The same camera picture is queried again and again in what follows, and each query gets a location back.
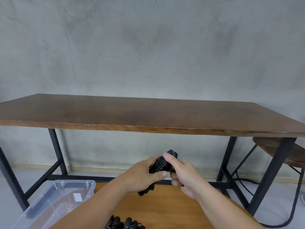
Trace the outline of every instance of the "baseboard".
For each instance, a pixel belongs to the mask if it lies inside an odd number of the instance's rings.
[[[52,165],[46,164],[26,164],[26,163],[14,163],[11,165],[13,168],[20,169],[49,169]],[[85,167],[85,166],[67,166],[68,171],[82,171],[82,172],[95,172],[95,173],[124,173],[126,169],[111,169],[111,168],[99,168],[99,167]],[[217,177],[217,173],[200,173],[203,178],[215,179]],[[254,181],[261,181],[262,176],[256,175],[239,175],[240,178],[246,178]],[[274,179],[275,182],[278,183],[298,183],[299,178],[291,178],[291,177],[276,177]]]

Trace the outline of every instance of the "plastic storage box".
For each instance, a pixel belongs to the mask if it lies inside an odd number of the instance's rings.
[[[93,196],[95,181],[56,180],[18,218],[11,229],[48,229]]]

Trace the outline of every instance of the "wooden tabletop surface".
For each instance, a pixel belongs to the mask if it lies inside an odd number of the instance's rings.
[[[172,134],[305,137],[255,103],[36,94],[0,103],[0,125]]]
[[[105,184],[97,183],[94,192]],[[253,218],[244,208],[231,201]],[[154,191],[144,196],[137,193],[127,194],[115,208],[113,215],[119,216],[121,222],[131,217],[142,223],[146,229],[214,228],[197,201],[186,196],[180,188],[168,185],[155,185]]]

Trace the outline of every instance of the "concrete wall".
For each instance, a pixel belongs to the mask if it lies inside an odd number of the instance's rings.
[[[250,101],[305,122],[305,0],[0,0],[0,101],[35,93]],[[68,163],[174,149],[216,173],[228,137],[59,130]],[[305,146],[305,141],[298,143]],[[46,129],[0,127],[10,162],[53,164]],[[239,138],[230,169],[253,146]],[[241,173],[261,175],[257,149]],[[282,177],[297,177],[283,166]]]

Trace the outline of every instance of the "white label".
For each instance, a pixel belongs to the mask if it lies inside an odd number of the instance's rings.
[[[82,202],[83,201],[83,199],[81,197],[81,193],[73,193],[73,195],[74,195],[74,199],[75,199],[76,202]]]

